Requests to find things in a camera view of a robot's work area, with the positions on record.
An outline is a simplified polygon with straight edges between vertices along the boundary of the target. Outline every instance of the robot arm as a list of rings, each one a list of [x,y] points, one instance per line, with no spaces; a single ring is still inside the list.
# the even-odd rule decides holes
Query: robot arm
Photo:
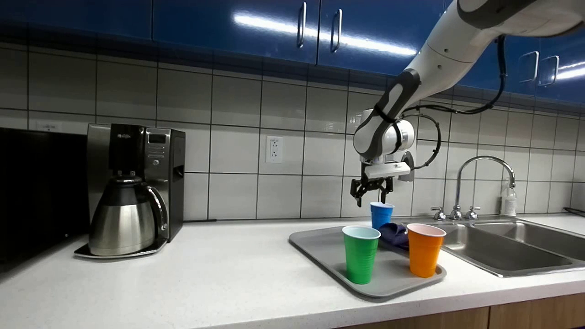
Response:
[[[415,142],[413,126],[402,119],[407,106],[457,84],[493,38],[559,35],[581,24],[583,11],[583,0],[453,0],[353,135],[362,159],[362,179],[351,186],[358,203],[367,190],[389,192],[391,186],[380,188],[382,181],[391,184],[391,177],[411,173],[398,157]]]

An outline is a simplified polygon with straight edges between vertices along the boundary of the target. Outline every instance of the coffee maker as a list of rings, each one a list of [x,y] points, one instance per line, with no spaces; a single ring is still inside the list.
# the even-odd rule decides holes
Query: coffee maker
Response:
[[[111,124],[87,128],[89,243],[77,256],[157,252],[183,226],[184,133]]]

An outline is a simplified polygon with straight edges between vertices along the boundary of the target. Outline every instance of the stainless steel carafe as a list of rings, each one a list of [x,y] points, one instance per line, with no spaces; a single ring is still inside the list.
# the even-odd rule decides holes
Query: stainless steel carafe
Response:
[[[98,201],[91,228],[89,252],[122,256],[162,245],[166,210],[161,195],[139,177],[111,179]]]

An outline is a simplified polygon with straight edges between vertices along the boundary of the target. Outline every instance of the cabinet handle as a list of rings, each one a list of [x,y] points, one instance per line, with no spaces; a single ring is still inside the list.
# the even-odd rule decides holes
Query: cabinet handle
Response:
[[[298,33],[296,33],[298,47],[305,47],[305,27],[307,27],[307,2],[303,2],[298,11]]]
[[[343,36],[343,9],[336,9],[336,29],[331,31],[331,49],[336,53],[342,47]]]
[[[524,53],[523,55],[523,58],[524,56],[532,56],[534,58],[534,69],[532,69],[532,75],[530,75],[530,78],[523,78],[521,82],[534,82],[535,78],[537,78],[537,66],[539,66],[539,62],[541,62],[541,53],[539,51],[530,51],[530,53]]]
[[[548,62],[548,60],[552,60],[552,71],[550,71],[550,77],[545,77],[545,86],[550,86],[555,82],[555,77],[557,77],[559,66],[561,66],[559,55],[546,56],[543,62]]]

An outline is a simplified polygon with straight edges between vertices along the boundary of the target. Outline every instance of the green cup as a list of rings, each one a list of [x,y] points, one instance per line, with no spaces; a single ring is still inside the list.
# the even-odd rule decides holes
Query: green cup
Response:
[[[347,279],[356,285],[371,281],[380,232],[371,226],[343,226]]]

